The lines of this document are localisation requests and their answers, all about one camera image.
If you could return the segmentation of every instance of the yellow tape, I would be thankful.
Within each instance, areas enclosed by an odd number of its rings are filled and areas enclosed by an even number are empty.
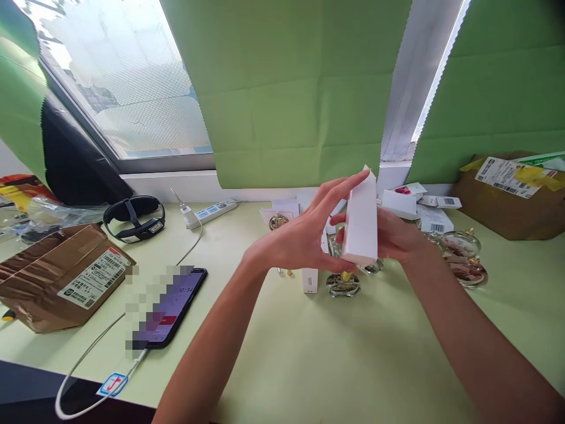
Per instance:
[[[481,166],[483,166],[485,160],[486,158],[475,160],[475,162],[471,162],[470,164],[465,165],[463,168],[459,168],[459,170],[461,172],[467,172],[472,169],[476,169],[478,171],[481,168]]]
[[[541,174],[543,171],[546,170],[540,167],[521,168],[516,171],[514,178],[530,186],[546,186],[551,191],[558,191],[565,188],[565,174],[558,173],[553,177],[548,177],[547,175]]]
[[[467,172],[470,170],[479,170],[481,166],[483,166],[484,161],[487,158],[482,158],[475,160],[475,162],[471,162],[470,164],[465,165],[463,168],[459,170],[461,172]],[[544,168],[540,167],[527,167],[521,168],[516,171],[516,175],[514,178],[521,183],[529,184],[530,186],[535,187],[542,187],[545,186],[549,188],[551,191],[559,191],[562,188],[565,188],[565,173],[557,173],[552,177],[548,177],[547,175],[542,175],[541,173],[546,171]]]

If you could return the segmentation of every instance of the white cable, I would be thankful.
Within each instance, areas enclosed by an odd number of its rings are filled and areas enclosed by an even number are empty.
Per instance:
[[[196,247],[196,245],[198,244],[198,242],[200,241],[200,239],[202,238],[202,236],[204,235],[204,226],[202,225],[202,222],[200,222],[200,219],[198,219],[198,222],[200,223],[200,235],[198,236],[198,239],[196,240],[196,242],[192,245],[192,247],[190,249],[188,249],[188,252],[186,252],[184,254],[184,256],[181,258],[181,260],[179,262],[177,262],[177,266],[188,256],[188,254],[190,252],[192,252],[192,250]],[[99,401],[97,401],[96,403],[94,403],[93,405],[89,406],[86,409],[83,409],[80,412],[68,415],[66,413],[63,412],[63,410],[61,409],[61,396],[63,395],[63,389],[65,388],[65,385],[67,383],[67,381],[69,380],[69,378],[71,377],[73,371],[75,369],[77,369],[77,367],[80,365],[80,363],[82,362],[82,360],[86,357],[86,355],[88,355],[88,353],[92,350],[92,348],[94,346],[96,346],[96,344],[100,341],[100,339],[102,339],[104,337],[104,335],[106,333],[108,333],[108,331],[114,326],[114,324],[118,321],[120,321],[123,317],[125,316],[125,312],[120,315],[114,322],[112,322],[93,342],[90,346],[88,346],[88,349],[82,354],[82,356],[78,359],[77,363],[74,364],[74,366],[72,367],[72,369],[69,371],[69,373],[65,376],[65,379],[63,380],[63,382],[61,383],[61,387],[59,387],[59,391],[57,392],[57,396],[55,398],[55,413],[57,414],[57,417],[59,417],[62,420],[70,420],[73,418],[77,418],[80,417],[81,415],[86,414],[87,412],[93,410],[94,408],[96,408],[98,405],[100,405],[103,401],[105,401],[106,399],[108,399],[110,396],[112,396],[114,393],[116,393],[120,387],[124,384],[124,382],[126,382],[130,376],[130,374],[133,372],[133,370],[138,366],[138,364],[143,360],[143,358],[145,357],[145,355],[147,354],[148,349],[144,349],[139,358],[134,360],[134,363],[132,364],[132,366],[130,367],[128,373],[125,375],[125,379],[123,379],[120,384],[118,384],[118,386],[116,386],[109,394],[107,394],[106,396],[104,396],[102,399],[100,399]]]
[[[198,223],[200,224],[200,235],[198,236],[198,240],[196,241],[196,243],[194,243],[192,245],[192,247],[190,249],[188,249],[188,252],[186,252],[184,254],[184,256],[181,258],[181,260],[179,262],[177,262],[177,266],[180,264],[180,262],[184,261],[184,259],[188,256],[188,254],[190,252],[192,252],[192,250],[196,247],[196,245],[198,244],[198,242],[200,241],[200,239],[202,238],[202,235],[204,235],[204,226],[202,225],[202,222],[200,221],[200,219],[198,219],[198,217],[195,215],[196,219],[198,220]]]

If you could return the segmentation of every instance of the brown cardboard box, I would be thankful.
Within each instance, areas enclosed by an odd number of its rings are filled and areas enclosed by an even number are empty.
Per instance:
[[[0,300],[36,333],[79,326],[130,264],[96,224],[63,228],[0,263]]]
[[[477,155],[473,161],[487,156],[512,160],[534,154],[515,151]],[[531,198],[523,198],[475,180],[477,172],[461,173],[451,190],[451,196],[461,200],[463,207],[459,210],[465,215],[508,240],[548,240],[565,231],[565,188],[551,191],[541,187]],[[565,173],[558,174],[560,180],[565,177]]]

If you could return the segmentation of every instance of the desk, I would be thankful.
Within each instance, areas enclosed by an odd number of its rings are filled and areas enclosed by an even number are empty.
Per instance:
[[[245,249],[268,229],[258,203],[242,204],[205,224],[197,248],[183,261],[209,276],[168,348],[152,351],[118,396],[156,407],[182,354]],[[565,236],[507,241],[471,218],[449,211],[456,228],[475,228],[490,282],[471,291],[489,318],[539,371],[565,394]],[[185,230],[175,205],[156,238],[123,246],[139,264],[134,284],[165,274],[198,237]],[[0,244],[0,259],[14,243]],[[271,270],[234,371],[213,420],[230,423],[476,422],[401,267],[384,261],[362,277],[353,299],[302,293],[300,271]],[[325,281],[328,273],[321,273]],[[82,352],[124,311],[122,284],[82,327],[33,334],[19,322],[0,326],[0,360],[66,374]],[[131,324],[122,319],[77,368],[77,377],[103,382],[124,357]]]

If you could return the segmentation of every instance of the green curtain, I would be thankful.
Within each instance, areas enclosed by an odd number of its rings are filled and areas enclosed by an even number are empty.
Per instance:
[[[378,170],[411,0],[161,0],[224,188]]]
[[[47,82],[33,23],[11,2],[0,4],[0,138],[46,184],[41,109]]]
[[[409,182],[455,182],[473,154],[563,150],[565,11],[559,4],[472,0]]]

